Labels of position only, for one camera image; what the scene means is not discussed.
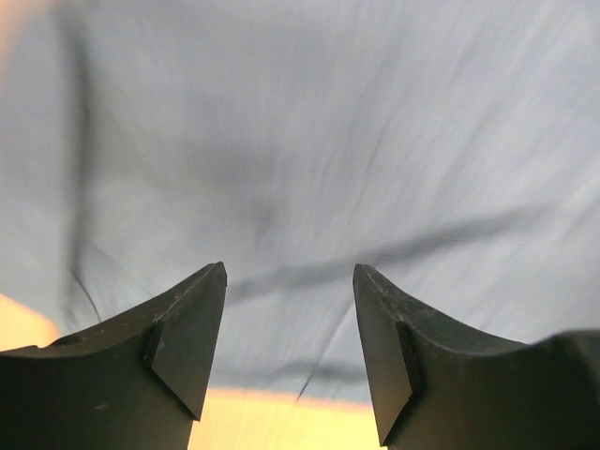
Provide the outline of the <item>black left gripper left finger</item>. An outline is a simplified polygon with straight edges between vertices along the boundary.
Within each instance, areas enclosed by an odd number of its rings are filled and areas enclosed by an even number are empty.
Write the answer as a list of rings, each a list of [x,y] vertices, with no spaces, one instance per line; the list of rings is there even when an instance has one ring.
[[[90,353],[140,338],[142,366],[200,420],[226,289],[224,263],[209,263],[168,291],[50,346]]]

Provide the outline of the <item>grey long sleeve shirt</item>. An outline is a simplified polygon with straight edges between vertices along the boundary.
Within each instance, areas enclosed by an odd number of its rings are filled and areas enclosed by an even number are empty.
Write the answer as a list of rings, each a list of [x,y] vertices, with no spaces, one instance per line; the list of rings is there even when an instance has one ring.
[[[597,327],[598,3],[7,2],[2,293],[73,332],[213,262],[213,385],[367,400],[359,263]]]

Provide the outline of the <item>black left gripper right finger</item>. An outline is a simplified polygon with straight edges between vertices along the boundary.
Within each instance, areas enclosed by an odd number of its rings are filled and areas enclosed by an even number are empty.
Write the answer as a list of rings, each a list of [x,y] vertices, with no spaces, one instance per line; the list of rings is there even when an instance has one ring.
[[[402,291],[368,264],[353,269],[352,285],[379,443],[388,446],[401,416],[425,392],[425,364],[412,342],[423,337],[452,355],[492,355],[523,348],[460,322]]]

